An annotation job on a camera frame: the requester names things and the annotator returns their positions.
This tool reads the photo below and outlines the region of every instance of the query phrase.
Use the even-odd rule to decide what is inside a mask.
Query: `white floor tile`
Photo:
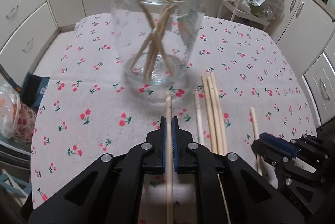
[[[60,33],[49,46],[48,50],[37,65],[34,75],[40,77],[50,77],[53,70],[60,62],[60,57],[66,50],[68,45],[71,45],[74,38],[74,32]]]

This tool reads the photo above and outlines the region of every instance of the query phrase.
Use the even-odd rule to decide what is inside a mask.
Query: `metal screw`
[[[141,148],[144,149],[144,150],[149,150],[152,148],[152,145],[150,143],[143,143],[141,145]]]
[[[189,143],[187,146],[189,149],[197,149],[199,147],[197,143]]]
[[[292,184],[292,180],[290,178],[286,179],[285,182],[286,182],[287,185],[291,185]]]
[[[103,162],[108,163],[112,159],[112,156],[110,154],[103,154],[100,159]]]
[[[228,159],[231,160],[232,162],[233,161],[236,161],[238,159],[238,156],[235,154],[235,153],[229,153],[228,154]]]

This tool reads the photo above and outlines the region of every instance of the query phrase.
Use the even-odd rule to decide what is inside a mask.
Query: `transparent glass container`
[[[204,16],[203,0],[113,0],[112,31],[124,71],[159,85],[178,78]]]

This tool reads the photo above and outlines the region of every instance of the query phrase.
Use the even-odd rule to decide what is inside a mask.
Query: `table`
[[[264,31],[204,17],[198,39],[179,81],[162,86],[130,83],[113,45],[111,16],[77,23],[44,93],[31,149],[33,206],[38,207],[103,153],[115,156],[145,141],[165,115],[165,93],[173,94],[173,115],[197,140],[193,90],[202,94],[200,73],[214,71],[224,112],[229,151],[256,169],[249,108],[260,132],[286,140],[316,135],[307,100],[289,64]],[[140,34],[140,27],[133,32]],[[200,99],[206,121],[204,98]],[[202,138],[210,148],[208,125]],[[275,185],[273,168],[267,173]],[[196,223],[192,177],[175,174],[176,223]],[[140,223],[165,223],[165,179],[145,177]]]

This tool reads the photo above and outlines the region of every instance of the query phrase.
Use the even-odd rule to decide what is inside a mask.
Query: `metal drawer handle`
[[[325,94],[326,94],[326,100],[327,101],[329,101],[330,100],[330,97],[329,97],[329,95],[328,95],[328,93],[327,93],[327,87],[326,87],[326,85],[324,84],[324,82],[322,81],[322,77],[320,78],[320,84],[321,84],[321,87],[323,88],[323,91],[325,92]]]
[[[291,7],[290,7],[290,13],[292,12],[294,6],[295,6],[295,3],[296,3],[297,0],[292,0],[292,3],[291,3]]]
[[[300,15],[300,12],[304,6],[305,2],[301,2],[299,7],[298,7],[298,11],[296,12],[296,18],[298,18],[298,16]]]
[[[6,14],[6,18],[8,19],[9,17],[9,15],[10,15],[10,13],[14,10],[14,9],[18,9],[19,8],[19,4],[17,4],[14,8],[12,8],[10,11],[9,11],[9,13],[7,13]]]
[[[27,51],[29,50],[29,48],[31,47],[32,45],[32,41],[33,41],[33,37],[31,37],[31,40],[27,43],[26,47],[24,49],[22,49],[22,51],[24,53],[27,53]]]

